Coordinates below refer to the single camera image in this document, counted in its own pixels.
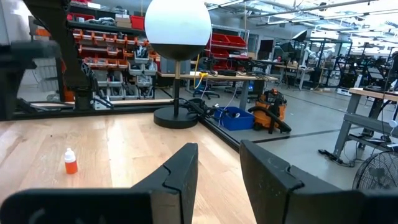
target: desk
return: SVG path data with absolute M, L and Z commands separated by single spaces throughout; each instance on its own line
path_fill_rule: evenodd
M 304 83 L 305 74 L 308 73 L 308 72 L 312 72 L 312 71 L 313 71 L 313 68 L 304 69 L 304 68 L 300 68 L 300 67 L 297 68 L 297 67 L 291 66 L 291 65 L 288 65 L 288 66 L 285 66 L 285 65 L 275 65 L 275 67 L 277 67 L 277 68 L 282 68 L 282 69 L 280 70 L 280 82 L 282 81 L 282 79 L 283 79 L 283 77 L 284 77 L 284 75 L 285 75 L 285 74 L 284 74 L 285 69 L 292 69 L 292 70 L 298 70 L 298 71 L 300 71 L 301 77 L 300 77 L 300 85 L 298 86 L 299 90 L 301 90 L 301 89 L 303 88 L 303 83 Z
M 130 188 L 187 141 L 198 143 L 192 223 L 255 223 L 239 154 L 202 124 L 169 130 L 152 113 L 0 123 L 0 204 L 29 188 Z M 79 171 L 65 173 L 75 151 Z
M 194 75 L 195 72 L 191 72 L 191 74 L 189 75 L 180 75 L 181 79 L 187 79 L 187 80 L 191 80 L 194 77 L 196 79 L 200 79 L 200 75 L 197 72 L 197 75 Z M 166 74 L 166 73 L 158 73 L 158 76 L 160 77 L 166 77 L 166 78 L 174 78 L 175 74 Z M 235 77 L 232 76 L 225 76 L 225 75 L 218 75 L 218 76 L 213 76 L 213 75 L 208 75 L 207 77 L 205 77 L 205 79 L 208 80 L 224 80 L 224 81 L 243 81 L 243 87 L 242 87 L 242 94 L 241 94 L 241 101 L 239 103 L 239 108 L 241 110 L 246 110 L 246 103 L 248 100 L 248 93 L 249 93 L 249 81 L 251 80 L 260 80 L 261 78 L 258 77 L 254 77 L 254 76 L 245 76 L 245 75 L 236 75 Z M 265 77 L 264 81 L 265 82 L 271 82 L 271 81 L 277 81 L 278 79 L 275 77 Z
M 362 88 L 350 88 L 349 92 L 352 94 L 351 98 L 348 103 L 347 111 L 346 114 L 344 115 L 344 120 L 343 124 L 341 125 L 340 133 L 337 138 L 337 142 L 335 145 L 335 150 L 333 154 L 337 157 L 340 157 L 341 152 L 344 149 L 346 141 L 354 140 L 359 143 L 361 143 L 363 146 L 371 146 L 371 147 L 376 147 L 380 150 L 387 150 L 386 148 L 382 146 L 377 146 L 372 144 L 371 142 L 357 138 L 356 136 L 352 136 L 349 134 L 349 131 L 351 129 L 351 125 L 357 125 L 359 127 L 364 128 L 364 133 L 374 131 L 378 133 L 383 134 L 383 127 L 384 127 L 384 134 L 390 135 L 392 128 L 389 126 L 388 122 L 382 122 L 378 120 L 379 116 L 379 110 L 381 107 L 381 104 L 383 102 L 383 94 L 382 93 L 376 93 L 373 91 L 366 91 L 363 90 Z M 362 96 L 370 96 L 375 98 L 375 101 L 373 103 L 371 112 L 369 116 L 362 116 L 359 114 L 356 114 L 356 110 L 359 105 L 359 100 L 361 99 Z M 398 101 L 398 93 L 397 95 L 385 95 L 384 99 L 386 100 L 391 100 L 391 101 Z M 398 137 L 398 128 L 395 128 L 392 132 L 392 136 Z

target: concrete floor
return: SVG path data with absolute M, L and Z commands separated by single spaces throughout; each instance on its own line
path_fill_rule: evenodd
M 353 183 L 355 173 L 360 166 L 355 168 L 341 167 L 333 162 L 326 160 L 319 155 L 318 149 L 326 149 L 333 152 L 335 142 L 343 122 L 344 112 L 347 108 L 349 97 L 332 93 L 320 93 L 309 90 L 299 91 L 297 88 L 286 86 L 268 85 L 268 89 L 277 88 L 285 95 L 287 99 L 287 110 L 285 122 L 292 128 L 291 133 L 274 132 L 268 134 L 267 130 L 253 131 L 228 131 L 228 133 L 237 139 L 248 139 L 256 142 L 258 145 L 283 158 L 292 165 L 295 165 L 306 172 L 309 172 L 339 188 L 350 189 Z M 214 89 L 221 95 L 221 98 L 212 98 L 206 100 L 208 106 L 218 103 L 220 106 L 226 106 L 232 98 L 232 93 L 225 93 L 223 87 Z M 46 100 L 47 94 L 41 93 L 34 88 L 21 88 L 19 97 L 29 101 Z M 186 92 L 183 88 L 180 90 L 180 97 L 190 99 L 192 94 Z M 156 98 L 169 98 L 162 90 L 156 90 Z M 239 106 L 240 99 L 234 98 L 230 106 Z M 361 99 L 358 107 L 358 113 L 368 115 L 372 102 L 365 105 L 365 97 Z M 246 108 L 253 106 L 254 103 L 248 103 Z M 390 120 L 394 107 L 389 105 L 384 110 L 384 120 Z M 352 132 L 360 133 L 362 129 L 353 129 Z M 354 159 L 356 156 L 355 142 L 348 142 L 341 158 L 345 161 Z M 373 149 L 367 147 L 364 151 L 358 151 L 359 159 L 367 159 Z

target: electric fan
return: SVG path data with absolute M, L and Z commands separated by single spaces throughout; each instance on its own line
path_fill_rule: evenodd
M 393 189 L 398 186 L 398 157 L 396 152 L 374 154 L 359 167 L 353 189 Z

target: orange bottle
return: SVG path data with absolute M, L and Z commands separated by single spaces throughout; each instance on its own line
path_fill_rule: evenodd
M 67 174 L 74 174 L 77 172 L 77 161 L 75 153 L 68 148 L 65 153 L 65 168 L 67 170 Z

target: blue plastic tub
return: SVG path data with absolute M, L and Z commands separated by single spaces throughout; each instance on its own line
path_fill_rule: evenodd
M 220 125 L 224 126 L 226 129 L 230 131 L 236 130 L 246 130 L 252 129 L 254 124 L 254 116 L 251 113 L 243 111 L 237 107 L 229 106 L 225 108 L 228 110 L 227 114 L 221 114 L 221 110 L 217 110 L 214 117 L 215 120 L 218 122 L 220 121 L 220 117 L 222 117 L 220 121 Z M 238 118 L 233 118 L 232 114 L 239 113 L 240 116 Z

